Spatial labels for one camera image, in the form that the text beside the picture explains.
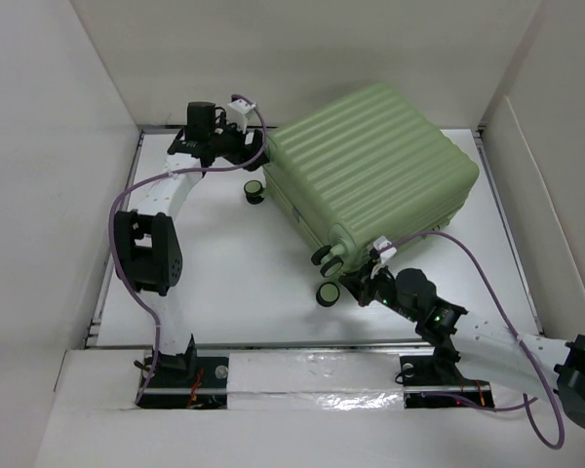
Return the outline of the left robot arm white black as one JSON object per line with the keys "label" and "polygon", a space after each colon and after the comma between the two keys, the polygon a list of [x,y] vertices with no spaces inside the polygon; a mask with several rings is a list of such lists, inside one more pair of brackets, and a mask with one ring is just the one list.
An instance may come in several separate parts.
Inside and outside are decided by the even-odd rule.
{"label": "left robot arm white black", "polygon": [[234,95],[225,106],[192,101],[185,125],[167,150],[161,173],[125,189],[113,202],[109,240],[117,276],[154,324],[154,344],[143,369],[174,385],[197,377],[194,339],[172,297],[183,257],[175,220],[189,192],[209,173],[254,171],[267,161],[267,129],[251,130],[256,103]]}

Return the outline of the green hard-shell suitcase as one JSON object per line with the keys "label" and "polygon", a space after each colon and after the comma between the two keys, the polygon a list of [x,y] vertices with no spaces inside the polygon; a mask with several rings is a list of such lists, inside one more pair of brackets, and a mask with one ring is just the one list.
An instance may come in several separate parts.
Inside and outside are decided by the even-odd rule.
{"label": "green hard-shell suitcase", "polygon": [[330,307],[339,280],[384,245],[449,225],[479,168],[458,145],[385,83],[365,86],[268,135],[264,180],[244,186],[249,203],[271,197],[312,251]]}

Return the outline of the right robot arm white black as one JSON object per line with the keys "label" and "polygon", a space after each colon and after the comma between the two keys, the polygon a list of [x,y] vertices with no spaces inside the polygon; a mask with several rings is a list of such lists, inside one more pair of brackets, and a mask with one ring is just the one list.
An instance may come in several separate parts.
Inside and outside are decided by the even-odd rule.
{"label": "right robot arm white black", "polygon": [[376,301],[414,324],[415,333],[439,353],[431,372],[443,383],[463,376],[499,383],[558,404],[585,429],[585,335],[573,340],[513,333],[437,294],[415,268],[392,274],[368,264],[345,274],[340,285],[362,306]]}

